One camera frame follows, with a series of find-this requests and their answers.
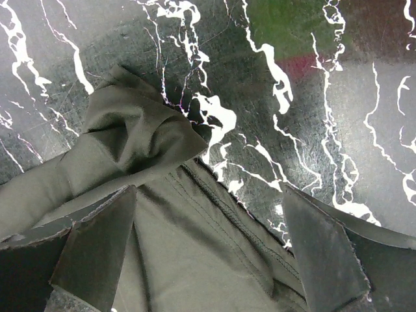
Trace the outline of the black printed t-shirt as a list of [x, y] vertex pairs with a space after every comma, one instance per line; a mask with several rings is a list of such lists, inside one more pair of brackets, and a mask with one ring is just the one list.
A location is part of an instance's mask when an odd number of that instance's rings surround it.
[[204, 139], [115, 66], [74, 147], [1, 186], [1, 236], [135, 187], [118, 311], [306, 311], [294, 257], [198, 160]]

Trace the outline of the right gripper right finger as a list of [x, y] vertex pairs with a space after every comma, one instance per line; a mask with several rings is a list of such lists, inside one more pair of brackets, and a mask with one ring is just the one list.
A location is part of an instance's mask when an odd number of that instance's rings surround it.
[[282, 207], [311, 311], [415, 310], [415, 237], [344, 213], [290, 185]]

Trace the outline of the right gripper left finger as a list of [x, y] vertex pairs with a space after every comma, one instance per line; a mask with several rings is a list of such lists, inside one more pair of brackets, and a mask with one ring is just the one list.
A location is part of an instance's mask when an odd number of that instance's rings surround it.
[[66, 216], [1, 241], [1, 310], [110, 311], [133, 225], [123, 187]]

